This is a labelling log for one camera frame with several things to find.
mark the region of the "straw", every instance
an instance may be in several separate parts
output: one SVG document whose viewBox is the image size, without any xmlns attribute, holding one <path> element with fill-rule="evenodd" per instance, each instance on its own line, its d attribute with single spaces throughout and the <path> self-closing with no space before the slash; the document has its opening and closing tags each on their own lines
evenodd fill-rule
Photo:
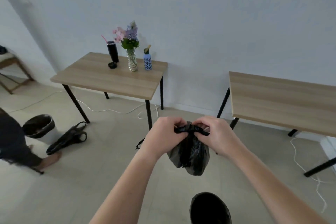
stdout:
<svg viewBox="0 0 336 224">
<path fill-rule="evenodd" d="M 103 36 L 103 35 L 101 35 L 101 37 L 102 37 L 102 38 L 104 38 L 104 36 Z M 106 40 L 105 38 L 104 38 L 104 40 L 105 40 L 105 42 L 107 43 L 107 40 Z"/>
</svg>

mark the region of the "white trash bin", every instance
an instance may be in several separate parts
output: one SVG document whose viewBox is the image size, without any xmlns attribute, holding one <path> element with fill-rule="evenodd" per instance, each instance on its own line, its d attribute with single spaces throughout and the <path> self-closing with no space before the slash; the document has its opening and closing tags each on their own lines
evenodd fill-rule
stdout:
<svg viewBox="0 0 336 224">
<path fill-rule="evenodd" d="M 31 118 L 22 126 L 22 129 L 27 137 L 48 145 L 53 144 L 61 137 L 53 118 L 48 114 L 40 114 Z"/>
</svg>

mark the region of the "bare foot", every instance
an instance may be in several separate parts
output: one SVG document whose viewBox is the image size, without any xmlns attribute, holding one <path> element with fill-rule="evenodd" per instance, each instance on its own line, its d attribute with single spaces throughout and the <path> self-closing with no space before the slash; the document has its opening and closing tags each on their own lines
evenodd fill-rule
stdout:
<svg viewBox="0 0 336 224">
<path fill-rule="evenodd" d="M 52 154 L 52 155 L 50 155 L 50 156 L 42 159 L 41 164 L 38 165 L 36 167 L 36 169 L 42 170 L 42 169 L 44 169 L 44 168 L 52 165 L 53 163 L 56 163 L 57 161 L 59 161 L 59 159 L 61 158 L 61 156 L 62 156 L 61 152 L 56 152 L 56 153 L 54 153 L 54 154 Z"/>
</svg>

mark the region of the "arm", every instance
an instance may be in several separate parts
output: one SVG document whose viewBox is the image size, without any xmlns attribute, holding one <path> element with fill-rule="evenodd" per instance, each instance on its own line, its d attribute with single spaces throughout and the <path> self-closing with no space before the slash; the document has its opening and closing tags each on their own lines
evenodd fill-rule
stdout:
<svg viewBox="0 0 336 224">
<path fill-rule="evenodd" d="M 218 154 L 228 157 L 238 166 L 258 192 L 277 223 L 327 223 L 279 181 L 243 145 L 225 120 L 205 116 L 196 120 L 193 124 L 202 128 L 210 127 L 209 136 L 206 137 L 199 133 L 195 133 L 195 135 Z"/>
<path fill-rule="evenodd" d="M 174 126 L 186 125 L 178 117 L 159 118 L 140 150 L 97 210 L 90 224 L 137 223 L 149 177 L 158 159 L 188 134 L 176 134 Z"/>
</svg>

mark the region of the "beige floor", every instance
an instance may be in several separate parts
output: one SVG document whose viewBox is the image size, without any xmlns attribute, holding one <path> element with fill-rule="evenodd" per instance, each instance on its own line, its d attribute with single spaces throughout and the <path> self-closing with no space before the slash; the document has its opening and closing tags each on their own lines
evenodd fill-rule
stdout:
<svg viewBox="0 0 336 224">
<path fill-rule="evenodd" d="M 7 94 L 0 88 L 0 106 L 13 111 L 34 103 L 60 89 L 31 83 Z M 76 90 L 77 97 L 92 109 L 114 109 L 127 112 L 139 102 L 110 98 L 103 94 Z M 91 124 L 87 128 L 88 140 L 63 151 L 59 163 L 40 176 L 23 167 L 10 166 L 0 161 L 0 223 L 88 223 L 107 193 L 118 180 L 132 156 L 135 146 L 148 131 L 147 120 L 137 115 L 145 111 L 142 106 L 130 114 L 111 111 L 92 112 L 83 107 Z M 54 117 L 57 128 L 66 131 L 82 121 L 78 110 L 65 92 L 11 115 L 23 124 L 29 118 L 47 113 Z M 160 116 L 182 116 L 193 121 L 200 114 L 166 108 Z M 152 113 L 153 121 L 156 112 Z M 238 123 L 235 132 L 247 147 L 299 197 L 316 211 L 323 208 L 323 201 L 315 189 L 317 183 L 302 175 L 293 162 L 294 150 L 286 131 Z M 34 151 L 45 156 L 46 145 L 32 139 Z M 326 160 L 318 143 L 297 139 L 297 161 L 311 168 Z M 319 174 L 320 179 L 336 182 L 331 169 Z M 323 216 L 336 223 L 336 184 L 322 184 L 320 192 L 328 203 Z M 143 202 L 139 223 L 190 223 L 191 198 L 202 191 L 210 191 L 227 204 L 233 223 L 273 223 L 254 189 L 241 172 L 226 159 L 211 152 L 208 166 L 202 176 L 187 174 L 176 169 L 164 155 L 150 178 Z"/>
</svg>

